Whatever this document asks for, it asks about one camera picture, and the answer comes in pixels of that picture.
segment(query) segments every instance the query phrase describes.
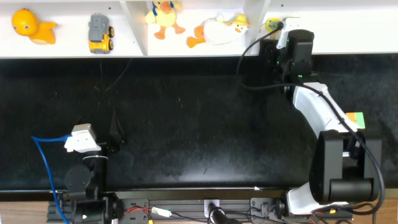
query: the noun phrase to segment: duck's orange leg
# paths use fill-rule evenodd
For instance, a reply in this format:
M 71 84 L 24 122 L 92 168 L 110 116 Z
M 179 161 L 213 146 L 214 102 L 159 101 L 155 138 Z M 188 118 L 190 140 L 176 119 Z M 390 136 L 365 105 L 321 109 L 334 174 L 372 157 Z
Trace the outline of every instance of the duck's orange leg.
M 160 31 L 156 32 L 154 35 L 159 40 L 164 40 L 166 38 L 165 33 L 166 33 L 166 27 L 160 26 Z
M 194 38 L 194 37 L 188 37 L 187 38 L 187 45 L 190 48 L 193 48 L 197 44 L 204 43 L 205 38 L 204 37 L 199 37 L 199 38 Z
M 185 32 L 185 28 L 180 27 L 176 22 L 173 24 L 173 27 L 176 34 L 182 34 L 183 32 Z
M 195 27 L 194 31 L 195 31 L 195 37 L 201 37 L 203 36 L 203 30 L 204 30 L 205 26 L 197 26 Z

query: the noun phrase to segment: white plush duck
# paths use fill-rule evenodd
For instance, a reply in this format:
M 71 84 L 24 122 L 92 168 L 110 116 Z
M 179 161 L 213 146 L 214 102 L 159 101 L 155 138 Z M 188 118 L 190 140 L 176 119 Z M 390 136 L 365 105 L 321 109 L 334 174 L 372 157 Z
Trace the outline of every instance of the white plush duck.
M 206 20 L 202 26 L 195 28 L 195 37 L 188 37 L 187 45 L 190 48 L 200 43 L 212 45 L 227 44 L 242 37 L 248 30 L 246 16 L 239 14 L 232 22 L 225 22 L 223 16 Z

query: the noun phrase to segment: stuffed animal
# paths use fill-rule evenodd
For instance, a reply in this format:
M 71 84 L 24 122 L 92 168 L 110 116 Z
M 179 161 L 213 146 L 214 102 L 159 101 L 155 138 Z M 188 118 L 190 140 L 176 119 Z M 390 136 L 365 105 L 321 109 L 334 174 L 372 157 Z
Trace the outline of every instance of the stuffed animal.
M 227 44 L 242 37 L 248 30 L 246 16 L 239 14 L 232 22 L 225 22 L 223 16 L 206 20 L 202 26 L 195 28 L 195 37 L 188 37 L 187 45 L 193 48 L 200 43 L 212 45 Z
M 12 16 L 12 25 L 19 35 L 28 36 L 35 44 L 55 44 L 54 22 L 40 22 L 28 9 L 18 10 Z
M 156 38 L 164 40 L 166 38 L 165 31 L 168 27 L 173 27 L 176 34 L 185 32 L 185 29 L 178 26 L 176 23 L 177 13 L 175 10 L 182 10 L 182 4 L 180 2 L 153 1 L 152 6 L 152 10 L 146 15 L 145 21 L 148 24 L 156 22 L 160 25 L 160 31 L 154 34 Z

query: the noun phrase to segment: black tabletop surface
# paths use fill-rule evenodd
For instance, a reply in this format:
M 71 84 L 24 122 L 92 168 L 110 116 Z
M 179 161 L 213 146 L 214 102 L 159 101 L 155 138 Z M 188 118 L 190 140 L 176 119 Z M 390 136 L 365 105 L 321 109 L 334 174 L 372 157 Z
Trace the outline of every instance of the black tabletop surface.
M 0 190 L 49 190 L 30 136 L 70 134 L 82 120 L 99 137 L 118 113 L 128 144 L 109 156 L 108 190 L 298 187 L 308 181 L 316 137 L 279 91 L 237 88 L 236 58 L 0 61 Z M 383 134 L 382 171 L 398 186 L 396 55 L 314 57 L 343 111 L 362 111 Z M 256 58 L 243 73 L 257 72 Z M 63 143 L 42 143 L 57 189 L 81 163 Z

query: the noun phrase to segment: plush toy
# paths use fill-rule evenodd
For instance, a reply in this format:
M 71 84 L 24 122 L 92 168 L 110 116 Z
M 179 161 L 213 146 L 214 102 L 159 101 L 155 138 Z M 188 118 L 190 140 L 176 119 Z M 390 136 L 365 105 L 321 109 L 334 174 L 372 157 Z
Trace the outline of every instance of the plush toy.
M 182 10 L 182 4 L 180 2 L 153 1 L 152 6 L 152 10 L 146 15 L 145 21 L 148 24 L 156 22 L 160 25 L 160 31 L 155 33 L 156 38 L 164 40 L 165 31 L 168 27 L 174 27 L 176 34 L 182 34 L 185 31 L 183 27 L 178 26 L 176 23 L 177 13 L 175 10 Z
M 35 44 L 55 44 L 54 22 L 40 22 L 28 9 L 18 10 L 12 16 L 12 25 L 19 35 L 28 36 Z
M 227 44 L 242 37 L 248 30 L 246 16 L 239 14 L 232 22 L 225 22 L 223 16 L 206 20 L 202 26 L 195 28 L 195 37 L 188 37 L 187 45 L 190 48 L 200 43 L 212 45 Z

